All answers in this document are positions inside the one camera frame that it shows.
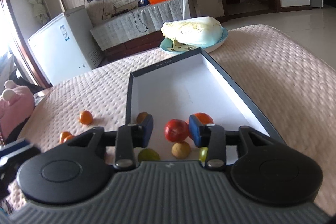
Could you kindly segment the napa cabbage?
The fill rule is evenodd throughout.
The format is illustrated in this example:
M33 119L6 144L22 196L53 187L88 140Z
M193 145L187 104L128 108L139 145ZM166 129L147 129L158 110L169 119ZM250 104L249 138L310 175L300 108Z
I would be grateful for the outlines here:
M165 38L183 44L215 43L222 35L222 25L210 16L166 22L161 27Z

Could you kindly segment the small brown longan fruit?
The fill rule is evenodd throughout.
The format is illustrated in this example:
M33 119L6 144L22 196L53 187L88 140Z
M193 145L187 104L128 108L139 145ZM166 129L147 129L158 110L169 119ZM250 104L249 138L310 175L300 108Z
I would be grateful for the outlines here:
M177 142L171 148L171 154L176 159L185 159L189 156L190 153L191 153L191 147L189 143L185 141Z

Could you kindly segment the cloth covered tv cabinet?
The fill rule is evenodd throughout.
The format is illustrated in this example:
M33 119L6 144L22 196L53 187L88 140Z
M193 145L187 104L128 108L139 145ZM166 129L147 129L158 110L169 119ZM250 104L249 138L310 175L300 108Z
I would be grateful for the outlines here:
M91 34L105 58L116 61L159 47L164 23L190 18L189 0L168 0L105 20Z

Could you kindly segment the small orange tangerine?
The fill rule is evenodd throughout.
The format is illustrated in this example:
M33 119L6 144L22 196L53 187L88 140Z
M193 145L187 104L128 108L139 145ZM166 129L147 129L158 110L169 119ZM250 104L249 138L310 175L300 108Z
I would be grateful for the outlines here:
M79 122L84 125L90 125L93 122L93 115L91 112L85 110L79 115Z

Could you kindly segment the white chest freezer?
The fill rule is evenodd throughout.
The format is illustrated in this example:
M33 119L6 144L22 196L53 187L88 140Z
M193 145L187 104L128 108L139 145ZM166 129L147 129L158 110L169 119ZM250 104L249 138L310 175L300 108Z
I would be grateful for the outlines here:
M28 39L34 60L51 85L89 72L102 62L92 28L85 7L79 6L62 12Z

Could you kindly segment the pink plush toy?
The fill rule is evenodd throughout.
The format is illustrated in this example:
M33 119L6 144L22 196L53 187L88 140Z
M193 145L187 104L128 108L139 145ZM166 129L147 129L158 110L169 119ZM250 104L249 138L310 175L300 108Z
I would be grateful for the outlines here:
M1 94L1 137L7 141L13 130L33 113L35 100L27 86L17 85L12 80L4 84Z

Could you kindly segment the orange mandarin in tray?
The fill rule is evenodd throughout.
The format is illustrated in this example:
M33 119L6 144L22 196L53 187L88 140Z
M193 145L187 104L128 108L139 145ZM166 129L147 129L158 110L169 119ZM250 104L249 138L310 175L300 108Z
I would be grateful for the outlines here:
M196 116L203 125L214 124L214 120L206 113L194 113L194 116Z

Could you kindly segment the dark brown round fruit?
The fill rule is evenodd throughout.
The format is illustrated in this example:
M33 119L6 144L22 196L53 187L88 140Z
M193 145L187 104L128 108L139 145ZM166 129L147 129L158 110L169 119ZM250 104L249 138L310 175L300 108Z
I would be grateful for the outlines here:
M147 116L148 116L147 112L139 113L137 118L136 118L137 124L141 124Z

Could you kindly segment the green tomato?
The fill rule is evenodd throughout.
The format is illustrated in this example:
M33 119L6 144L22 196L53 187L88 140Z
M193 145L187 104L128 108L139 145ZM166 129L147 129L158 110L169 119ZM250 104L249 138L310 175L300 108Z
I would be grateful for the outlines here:
M207 147L201 147L199 149L199 161L205 162L207 158L208 148Z

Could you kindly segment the large red apple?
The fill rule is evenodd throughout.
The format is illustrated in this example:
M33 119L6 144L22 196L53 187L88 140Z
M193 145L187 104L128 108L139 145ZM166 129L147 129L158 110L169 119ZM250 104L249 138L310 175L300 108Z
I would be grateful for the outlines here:
M183 142L189 136L189 126L183 120L172 119L165 125L164 133L170 142Z

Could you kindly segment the round orange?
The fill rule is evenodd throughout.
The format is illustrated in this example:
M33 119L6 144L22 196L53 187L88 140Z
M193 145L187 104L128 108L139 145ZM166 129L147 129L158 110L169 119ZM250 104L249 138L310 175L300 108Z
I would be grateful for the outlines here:
M64 131L60 134L59 143L63 144L64 142L66 142L66 141L68 141L72 138L74 138L74 136L70 132Z

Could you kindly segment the dark grey cardboard tray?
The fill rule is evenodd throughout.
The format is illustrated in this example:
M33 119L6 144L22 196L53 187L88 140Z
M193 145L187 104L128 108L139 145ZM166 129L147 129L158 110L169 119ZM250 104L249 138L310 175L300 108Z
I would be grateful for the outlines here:
M164 135L171 119L187 121L194 113L206 113L228 131L251 126L283 141L268 118L235 80L203 50L193 50L134 70L129 76L126 122L139 113L153 117L148 148L161 160L174 160L173 143Z

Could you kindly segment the pink quilted bedspread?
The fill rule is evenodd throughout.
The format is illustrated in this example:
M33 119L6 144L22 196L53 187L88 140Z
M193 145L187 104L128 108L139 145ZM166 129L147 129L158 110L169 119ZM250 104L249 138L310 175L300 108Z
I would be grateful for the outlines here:
M78 120L89 110L98 126L115 130L125 121L131 72L167 59L156 49L126 57L53 87L38 104L20 137L42 150L61 132L86 130ZM267 25L229 32L211 57L270 120L285 143L314 159L323 171L316 204L335 213L335 71L289 36Z

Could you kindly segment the light blue plate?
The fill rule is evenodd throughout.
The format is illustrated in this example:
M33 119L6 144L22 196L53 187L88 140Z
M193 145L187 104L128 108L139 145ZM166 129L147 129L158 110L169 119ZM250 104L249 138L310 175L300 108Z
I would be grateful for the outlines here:
M192 50L196 50L197 48L201 48L205 50L207 53L210 53L213 52L214 50L217 50L220 46L222 46L226 41L226 39L228 38L228 30L225 27L221 27L221 29L222 29L222 35L219 38L219 40L215 43L192 45L192 44L175 43L168 38L164 38L163 41L161 41L160 49L172 55L189 52Z

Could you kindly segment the yellow green fruit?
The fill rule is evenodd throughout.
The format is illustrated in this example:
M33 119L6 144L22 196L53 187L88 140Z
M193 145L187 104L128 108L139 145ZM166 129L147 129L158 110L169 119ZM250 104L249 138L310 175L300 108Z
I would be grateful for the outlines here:
M143 161L160 161L160 155L151 148L142 149L138 153L138 162Z

